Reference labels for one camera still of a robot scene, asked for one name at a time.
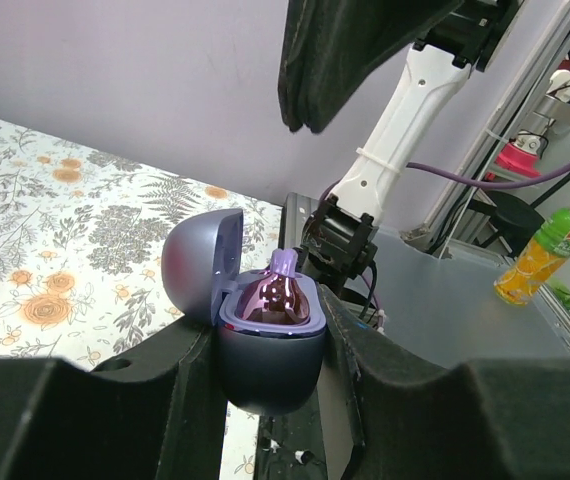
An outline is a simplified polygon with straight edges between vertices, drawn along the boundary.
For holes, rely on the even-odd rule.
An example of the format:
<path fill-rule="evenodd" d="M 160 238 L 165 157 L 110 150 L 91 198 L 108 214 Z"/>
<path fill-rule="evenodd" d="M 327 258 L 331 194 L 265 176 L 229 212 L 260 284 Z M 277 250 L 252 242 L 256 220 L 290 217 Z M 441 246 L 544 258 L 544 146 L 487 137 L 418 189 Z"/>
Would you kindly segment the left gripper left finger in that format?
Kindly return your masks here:
<path fill-rule="evenodd" d="M 215 479 L 226 401 L 211 329 L 177 321 L 84 371 L 0 359 L 0 479 Z"/>

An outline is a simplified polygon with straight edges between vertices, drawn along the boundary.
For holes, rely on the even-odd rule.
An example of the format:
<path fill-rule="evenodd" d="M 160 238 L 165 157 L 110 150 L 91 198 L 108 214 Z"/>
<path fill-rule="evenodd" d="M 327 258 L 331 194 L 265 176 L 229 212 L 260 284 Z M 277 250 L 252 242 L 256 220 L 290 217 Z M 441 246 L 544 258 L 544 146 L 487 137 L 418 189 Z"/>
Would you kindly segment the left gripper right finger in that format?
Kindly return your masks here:
<path fill-rule="evenodd" d="M 332 479 L 570 479 L 570 360 L 444 369 L 363 325 L 326 287 L 318 384 Z"/>

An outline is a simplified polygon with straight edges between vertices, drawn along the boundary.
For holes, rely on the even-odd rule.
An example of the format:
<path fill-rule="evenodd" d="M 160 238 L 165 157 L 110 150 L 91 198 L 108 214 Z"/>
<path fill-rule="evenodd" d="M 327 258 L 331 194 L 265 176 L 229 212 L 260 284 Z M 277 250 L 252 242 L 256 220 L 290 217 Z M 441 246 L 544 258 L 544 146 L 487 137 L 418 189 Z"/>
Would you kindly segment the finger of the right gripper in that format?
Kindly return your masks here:
<path fill-rule="evenodd" d="M 369 74 L 461 4 L 290 1 L 277 82 L 283 123 L 322 133 Z"/>

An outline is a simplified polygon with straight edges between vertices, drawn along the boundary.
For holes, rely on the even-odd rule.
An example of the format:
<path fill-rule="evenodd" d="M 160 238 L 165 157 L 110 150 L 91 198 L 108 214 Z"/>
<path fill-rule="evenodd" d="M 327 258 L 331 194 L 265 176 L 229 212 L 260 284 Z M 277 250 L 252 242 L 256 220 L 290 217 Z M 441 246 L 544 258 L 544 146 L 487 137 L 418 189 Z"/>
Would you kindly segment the blue earbud charging case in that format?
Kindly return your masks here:
<path fill-rule="evenodd" d="M 163 286 L 177 309 L 213 329 L 228 401 L 285 415 L 316 387 L 327 321 L 315 281 L 296 270 L 296 250 L 277 248 L 266 267 L 241 271 L 243 226 L 240 209 L 177 224 L 163 246 Z"/>

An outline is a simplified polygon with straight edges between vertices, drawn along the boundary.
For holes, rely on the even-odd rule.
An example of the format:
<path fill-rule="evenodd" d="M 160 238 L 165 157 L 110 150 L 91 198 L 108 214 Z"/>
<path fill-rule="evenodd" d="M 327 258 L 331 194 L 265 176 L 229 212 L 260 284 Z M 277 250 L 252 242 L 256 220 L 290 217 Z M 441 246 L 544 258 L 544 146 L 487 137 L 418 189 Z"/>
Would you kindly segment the purple earbud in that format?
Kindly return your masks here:
<path fill-rule="evenodd" d="M 243 289 L 236 317 L 269 325 L 307 323 L 310 305 L 296 280 L 297 260 L 298 254 L 293 249 L 274 250 L 268 268 Z"/>

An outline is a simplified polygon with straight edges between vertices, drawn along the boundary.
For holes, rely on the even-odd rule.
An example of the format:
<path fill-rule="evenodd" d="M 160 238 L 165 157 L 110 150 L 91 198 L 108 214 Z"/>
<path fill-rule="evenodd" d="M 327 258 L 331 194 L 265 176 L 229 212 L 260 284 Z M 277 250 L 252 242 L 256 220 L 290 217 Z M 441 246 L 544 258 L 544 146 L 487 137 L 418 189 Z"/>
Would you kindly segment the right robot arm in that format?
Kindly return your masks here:
<path fill-rule="evenodd" d="M 434 118 L 484 71 L 516 1 L 292 1 L 278 76 L 283 123 L 323 132 L 366 78 L 406 54 L 392 97 L 303 229 L 301 271 L 333 292 L 373 261 L 386 199 Z"/>

